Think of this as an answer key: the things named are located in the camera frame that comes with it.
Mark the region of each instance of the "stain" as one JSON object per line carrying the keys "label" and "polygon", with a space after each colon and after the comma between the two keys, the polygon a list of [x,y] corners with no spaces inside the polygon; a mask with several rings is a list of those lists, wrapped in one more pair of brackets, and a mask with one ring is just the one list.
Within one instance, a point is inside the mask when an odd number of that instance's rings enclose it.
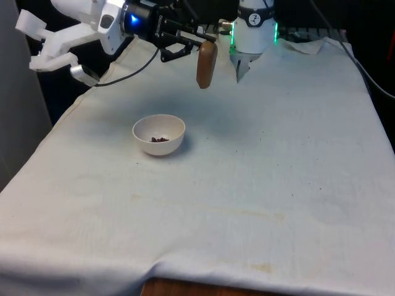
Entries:
{"label": "stain", "polygon": [[271,264],[264,263],[264,264],[253,264],[248,266],[250,269],[258,270],[263,273],[273,273],[273,267]]}
{"label": "stain", "polygon": [[218,212],[218,213],[226,213],[226,214],[231,214],[231,215],[258,216],[258,217],[262,217],[262,218],[274,219],[279,222],[283,222],[285,220],[285,215],[282,213],[274,213],[273,214],[273,213],[257,212],[257,211],[252,211],[252,210],[238,210],[235,208],[211,207],[211,206],[203,204],[203,203],[186,203],[186,202],[180,202],[180,201],[147,198],[147,197],[144,197],[139,194],[132,194],[131,195],[132,201],[135,201],[137,199],[150,200],[153,202],[157,202],[158,204],[161,204],[161,205],[169,205],[169,206],[179,205],[182,207],[191,207],[195,210],[200,208],[201,210]]}
{"label": "stain", "polygon": [[134,202],[134,201],[137,200],[137,199],[142,199],[142,198],[143,198],[143,196],[142,196],[142,195],[139,195],[139,194],[133,193],[133,194],[131,195],[131,201],[132,201],[132,202]]}
{"label": "stain", "polygon": [[274,217],[276,218],[277,221],[283,222],[285,220],[285,215],[282,213],[276,213],[274,214]]}

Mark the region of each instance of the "table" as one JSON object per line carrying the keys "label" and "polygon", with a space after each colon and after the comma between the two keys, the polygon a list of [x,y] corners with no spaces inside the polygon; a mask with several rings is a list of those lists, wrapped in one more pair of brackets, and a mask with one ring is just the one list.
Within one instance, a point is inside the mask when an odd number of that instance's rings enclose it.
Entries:
{"label": "table", "polygon": [[[154,48],[135,41],[104,80]],[[131,295],[171,278],[293,295],[394,295],[395,158],[361,75],[338,47],[282,42],[240,84],[221,47],[78,98],[0,195],[0,294]],[[152,158],[140,118],[184,119]]]}
{"label": "table", "polygon": [[193,282],[151,279],[145,283],[141,296],[281,296],[250,290],[230,289]]}

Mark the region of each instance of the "wooden handle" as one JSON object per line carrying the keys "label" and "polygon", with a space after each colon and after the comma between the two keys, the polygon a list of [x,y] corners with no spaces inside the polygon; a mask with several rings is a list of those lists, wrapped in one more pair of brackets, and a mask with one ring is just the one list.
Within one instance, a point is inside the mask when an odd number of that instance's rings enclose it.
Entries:
{"label": "wooden handle", "polygon": [[200,47],[196,81],[201,89],[208,88],[211,85],[217,55],[218,47],[215,43],[205,41]]}

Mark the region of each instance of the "black cable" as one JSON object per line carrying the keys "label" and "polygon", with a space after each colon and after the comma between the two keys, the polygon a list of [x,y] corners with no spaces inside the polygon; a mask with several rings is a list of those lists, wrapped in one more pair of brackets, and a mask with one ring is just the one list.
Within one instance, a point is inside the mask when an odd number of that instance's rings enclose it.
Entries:
{"label": "black cable", "polygon": [[138,73],[142,72],[146,67],[148,67],[150,63],[152,63],[152,61],[155,59],[156,55],[158,55],[158,52],[159,52],[159,48],[156,49],[156,51],[155,51],[154,55],[151,57],[151,59],[150,59],[144,66],[142,66],[139,70],[135,71],[134,73],[132,73],[132,74],[130,74],[130,75],[128,75],[128,76],[119,78],[119,79],[117,79],[117,80],[108,82],[108,83],[97,84],[97,85],[95,85],[95,87],[97,87],[97,88],[102,88],[103,86],[113,85],[113,84],[116,84],[116,83],[118,83],[118,82],[121,82],[121,81],[123,81],[123,80],[129,79],[129,78],[131,78],[131,77],[137,75]]}
{"label": "black cable", "polygon": [[[310,3],[312,5],[312,7],[314,8],[314,10],[318,13],[319,17],[322,19],[322,21],[325,23],[325,25],[330,29],[330,30],[334,30],[331,23],[326,19],[326,17],[324,16],[324,14],[322,13],[322,11],[317,7],[317,5],[315,4],[314,0],[310,0]],[[395,96],[393,96],[392,94],[390,94],[389,92],[385,91],[380,85],[378,85],[378,83],[370,76],[370,74],[368,73],[368,71],[366,71],[366,69],[364,68],[364,66],[362,66],[362,64],[349,52],[349,50],[347,49],[347,47],[344,45],[344,43],[339,39],[340,45],[341,47],[343,47],[344,51],[346,52],[346,54],[349,56],[349,58],[353,61],[353,63],[357,66],[357,69],[359,70],[359,72],[361,72],[362,76],[365,74],[366,77],[376,86],[376,88],[381,91],[383,94],[385,94],[386,96],[388,96],[390,99],[395,100]]]}

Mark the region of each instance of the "black band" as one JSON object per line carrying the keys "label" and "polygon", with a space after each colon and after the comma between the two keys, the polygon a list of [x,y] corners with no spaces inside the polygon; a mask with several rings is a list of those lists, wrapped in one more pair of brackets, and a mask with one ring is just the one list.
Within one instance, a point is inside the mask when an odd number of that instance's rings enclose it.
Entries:
{"label": "black band", "polygon": [[258,28],[263,25],[266,20],[274,17],[274,6],[269,8],[252,9],[239,6],[239,18],[246,21],[247,26]]}

